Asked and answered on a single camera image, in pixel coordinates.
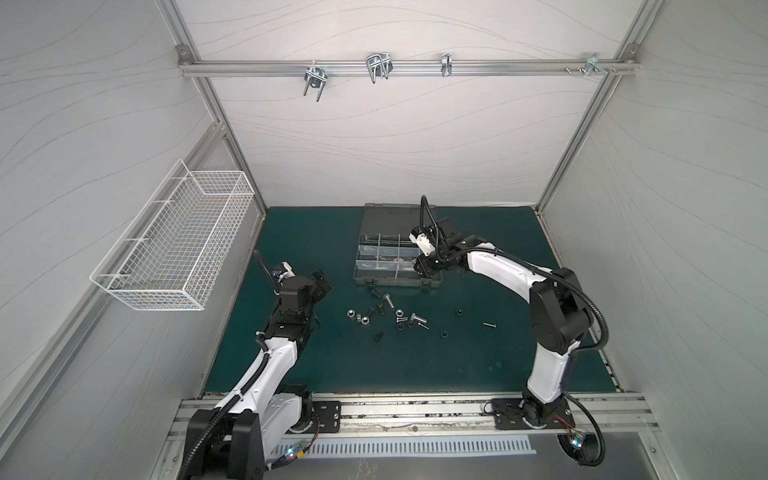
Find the silver hex bolt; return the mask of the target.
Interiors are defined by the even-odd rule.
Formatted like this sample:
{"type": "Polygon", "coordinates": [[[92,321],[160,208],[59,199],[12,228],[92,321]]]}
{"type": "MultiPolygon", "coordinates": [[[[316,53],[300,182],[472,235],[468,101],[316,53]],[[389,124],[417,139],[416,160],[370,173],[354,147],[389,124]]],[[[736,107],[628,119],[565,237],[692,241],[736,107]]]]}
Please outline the silver hex bolt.
{"type": "Polygon", "coordinates": [[[416,315],[415,313],[412,313],[410,315],[410,320],[413,322],[418,322],[420,324],[427,324],[428,320],[416,315]]]}
{"type": "Polygon", "coordinates": [[[389,293],[384,294],[383,299],[385,300],[385,302],[389,306],[390,310],[395,310],[396,307],[395,307],[395,305],[394,305],[394,303],[393,303],[389,293]]]}

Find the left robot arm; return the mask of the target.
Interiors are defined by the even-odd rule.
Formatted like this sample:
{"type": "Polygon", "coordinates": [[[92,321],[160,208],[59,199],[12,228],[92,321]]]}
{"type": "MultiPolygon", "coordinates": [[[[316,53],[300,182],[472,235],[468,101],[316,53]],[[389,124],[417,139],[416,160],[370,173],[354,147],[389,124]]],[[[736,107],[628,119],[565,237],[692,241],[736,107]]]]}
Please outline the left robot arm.
{"type": "Polygon", "coordinates": [[[287,263],[270,272],[277,300],[255,341],[258,354],[233,389],[210,409],[199,409],[186,430],[177,477],[191,479],[206,469],[206,458],[222,453],[229,479],[261,479],[303,452],[269,462],[268,455],[291,429],[313,425],[312,399],[303,386],[283,383],[311,337],[314,307],[332,289],[324,273],[296,275],[287,263]]]}

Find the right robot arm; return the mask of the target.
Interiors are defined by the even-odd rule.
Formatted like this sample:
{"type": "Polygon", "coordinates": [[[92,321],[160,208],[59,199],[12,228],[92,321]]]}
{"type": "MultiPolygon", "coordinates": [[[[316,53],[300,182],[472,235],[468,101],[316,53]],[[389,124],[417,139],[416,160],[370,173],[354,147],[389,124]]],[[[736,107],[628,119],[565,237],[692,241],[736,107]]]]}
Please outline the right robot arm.
{"type": "Polygon", "coordinates": [[[415,271],[426,277],[462,267],[506,287],[529,305],[537,346],[532,372],[522,392],[519,410],[524,421],[541,429],[565,400],[565,384],[575,356],[602,349],[607,341],[585,346],[594,322],[605,317],[581,289],[575,272],[546,269],[507,253],[477,235],[461,236],[450,230],[447,218],[418,225],[409,240],[420,251],[415,271]]]}

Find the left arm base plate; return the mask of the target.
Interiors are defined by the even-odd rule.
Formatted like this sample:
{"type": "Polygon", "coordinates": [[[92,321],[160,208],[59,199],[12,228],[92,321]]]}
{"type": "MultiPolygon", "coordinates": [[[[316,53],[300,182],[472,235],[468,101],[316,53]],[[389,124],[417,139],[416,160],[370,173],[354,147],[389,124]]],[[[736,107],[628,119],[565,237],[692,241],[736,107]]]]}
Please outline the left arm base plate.
{"type": "Polygon", "coordinates": [[[299,421],[288,429],[291,434],[338,433],[341,423],[340,401],[313,401],[301,407],[299,421]]]}

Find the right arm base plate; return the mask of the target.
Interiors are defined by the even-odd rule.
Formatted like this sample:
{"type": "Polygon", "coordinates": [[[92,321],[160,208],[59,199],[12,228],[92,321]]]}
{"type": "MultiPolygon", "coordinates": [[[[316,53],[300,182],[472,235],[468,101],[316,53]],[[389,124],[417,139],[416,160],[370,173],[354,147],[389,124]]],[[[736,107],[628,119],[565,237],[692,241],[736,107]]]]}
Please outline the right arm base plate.
{"type": "Polygon", "coordinates": [[[490,407],[497,430],[567,430],[575,426],[564,396],[548,404],[535,397],[494,398],[490,407]]]}

